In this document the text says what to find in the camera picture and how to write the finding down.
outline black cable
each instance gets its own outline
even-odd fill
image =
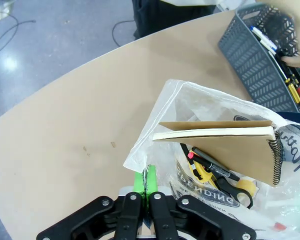
[[[118,47],[121,47],[121,45],[116,41],[115,39],[115,35],[114,35],[114,32],[115,32],[115,28],[119,25],[119,24],[123,24],[123,23],[131,23],[131,22],[134,22],[135,20],[126,20],[126,21],[119,21],[117,22],[113,28],[112,28],[112,39],[114,41],[114,43],[118,46]]]
[[[22,22],[19,22],[18,19],[7,13],[7,12],[0,12],[1,14],[7,14],[9,17],[13,18],[16,22],[15,25],[13,25],[12,27],[10,27],[8,30],[6,30],[1,36],[0,36],[0,40],[7,34],[9,33],[11,30],[15,29],[15,31],[13,32],[12,36],[9,38],[9,40],[0,48],[0,52],[11,42],[11,40],[15,37],[17,31],[18,31],[18,27],[19,25],[21,24],[26,24],[26,23],[35,23],[36,20],[27,20],[27,21],[22,21]]]

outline beige tabletop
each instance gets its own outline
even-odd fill
[[[13,240],[133,184],[122,167],[166,80],[250,99],[217,44],[234,13],[157,32],[67,73],[0,117],[0,218]]]

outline scissors handle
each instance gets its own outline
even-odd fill
[[[216,183],[217,183],[216,185],[220,188],[220,190],[222,192],[232,196],[234,198],[234,200],[236,200],[237,202],[239,202],[238,194],[247,195],[250,200],[250,204],[249,204],[249,206],[247,206],[248,209],[250,209],[254,205],[252,196],[250,195],[250,193],[247,190],[244,190],[242,188],[238,188],[238,187],[231,185],[224,176],[219,177],[216,180]]]

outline spiral notebook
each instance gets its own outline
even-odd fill
[[[230,170],[275,186],[284,158],[271,121],[161,122],[154,141],[198,147]]]

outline plastic bag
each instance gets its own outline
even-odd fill
[[[285,157],[289,161],[284,162],[290,167],[282,175],[287,177],[281,180],[283,185],[289,182],[289,186],[276,188],[258,182],[259,193],[255,199],[257,203],[255,210],[247,209],[209,184],[197,182],[189,170],[187,160],[178,143],[152,141],[154,133],[169,131],[158,125],[159,122],[233,120],[271,120],[275,130],[280,132]],[[192,82],[169,80],[164,85],[137,142],[124,162],[126,168],[139,173],[148,164],[156,165],[158,184],[170,187],[176,198],[184,194],[195,196],[220,212],[255,229],[257,239],[300,240],[300,233],[295,231],[300,230],[300,226],[284,225],[277,221],[282,220],[280,217],[284,217],[282,211],[276,210],[277,218],[273,215],[261,214],[266,213],[269,208],[269,204],[266,204],[269,196],[278,196],[278,193],[285,195],[290,201],[290,204],[285,207],[286,210],[294,208],[293,202],[298,201],[296,197],[300,194],[300,174],[298,174],[300,172],[300,124],[289,122],[268,108],[224,92]],[[271,198],[271,201],[281,201],[281,199]]]
[[[253,210],[300,232],[300,169],[293,172],[292,162],[283,162],[281,180],[276,187],[259,183]]]

